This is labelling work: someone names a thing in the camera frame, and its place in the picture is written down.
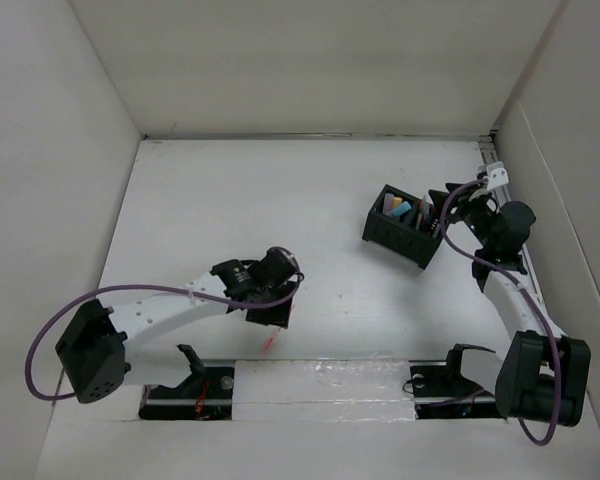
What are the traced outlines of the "red gel pen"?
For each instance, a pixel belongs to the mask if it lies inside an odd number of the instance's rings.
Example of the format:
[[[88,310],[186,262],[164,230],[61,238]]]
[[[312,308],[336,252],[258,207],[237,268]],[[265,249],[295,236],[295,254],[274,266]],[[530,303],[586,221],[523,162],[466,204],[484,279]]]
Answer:
[[[426,232],[430,228],[431,221],[431,206],[429,203],[425,203],[422,208],[422,220],[421,220],[421,231]]]

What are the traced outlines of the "pink red pen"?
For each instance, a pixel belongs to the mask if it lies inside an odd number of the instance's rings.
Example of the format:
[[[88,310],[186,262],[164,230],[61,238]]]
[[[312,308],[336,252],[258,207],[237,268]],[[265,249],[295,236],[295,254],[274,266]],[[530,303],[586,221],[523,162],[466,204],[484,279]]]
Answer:
[[[266,341],[264,342],[262,349],[261,349],[261,354],[262,355],[266,355],[269,350],[271,349],[274,341],[276,340],[277,336],[279,335],[281,329],[280,328],[275,328],[271,334],[269,335],[269,337],[266,339]]]

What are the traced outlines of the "black two-compartment organizer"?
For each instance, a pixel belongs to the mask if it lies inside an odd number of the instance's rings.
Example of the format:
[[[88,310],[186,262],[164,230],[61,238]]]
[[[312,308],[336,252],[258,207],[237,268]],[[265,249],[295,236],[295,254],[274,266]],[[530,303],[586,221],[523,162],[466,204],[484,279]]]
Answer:
[[[383,213],[385,197],[391,194],[411,205],[400,217]],[[364,224],[362,239],[381,245],[426,269],[442,242],[442,234],[434,234],[432,222],[424,219],[416,224],[420,199],[386,184],[372,204]]]

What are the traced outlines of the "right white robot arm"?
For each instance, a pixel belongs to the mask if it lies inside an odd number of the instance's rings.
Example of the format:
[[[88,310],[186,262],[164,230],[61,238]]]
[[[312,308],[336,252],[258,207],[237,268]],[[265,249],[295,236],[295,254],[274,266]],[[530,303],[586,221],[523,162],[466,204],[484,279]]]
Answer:
[[[523,202],[492,209],[485,180],[430,191],[442,230],[462,221],[482,247],[470,255],[472,276],[496,308],[511,345],[493,382],[501,415],[576,426],[582,415],[591,350],[567,336],[526,287],[521,250],[536,217]]]

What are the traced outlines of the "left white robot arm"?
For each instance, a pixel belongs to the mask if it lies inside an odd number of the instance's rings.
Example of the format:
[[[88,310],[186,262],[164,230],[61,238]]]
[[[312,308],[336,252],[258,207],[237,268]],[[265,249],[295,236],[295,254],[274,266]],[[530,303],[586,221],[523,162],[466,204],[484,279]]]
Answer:
[[[167,366],[150,359],[153,340],[207,318],[241,311],[247,322],[286,328],[293,298],[305,275],[285,248],[271,247],[260,260],[231,259],[182,288],[148,285],[150,297],[104,306],[81,301],[55,350],[77,401],[91,404],[123,385],[150,385],[175,398],[198,397],[206,368],[191,343],[173,349],[186,362]]]

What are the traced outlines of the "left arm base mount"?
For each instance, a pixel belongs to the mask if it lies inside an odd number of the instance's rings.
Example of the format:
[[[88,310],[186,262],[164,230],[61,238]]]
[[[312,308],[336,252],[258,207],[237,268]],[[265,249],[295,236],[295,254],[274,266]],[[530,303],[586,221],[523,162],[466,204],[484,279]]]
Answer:
[[[232,418],[234,363],[211,363],[201,380],[183,387],[144,387],[138,416],[151,421],[224,421]]]

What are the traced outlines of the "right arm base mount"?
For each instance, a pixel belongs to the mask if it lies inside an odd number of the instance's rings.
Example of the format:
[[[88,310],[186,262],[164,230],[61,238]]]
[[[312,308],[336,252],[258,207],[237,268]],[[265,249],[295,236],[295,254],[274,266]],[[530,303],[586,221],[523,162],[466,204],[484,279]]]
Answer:
[[[493,396],[472,381],[452,376],[442,362],[409,365],[403,392],[410,395],[417,420],[467,420],[501,418]]]

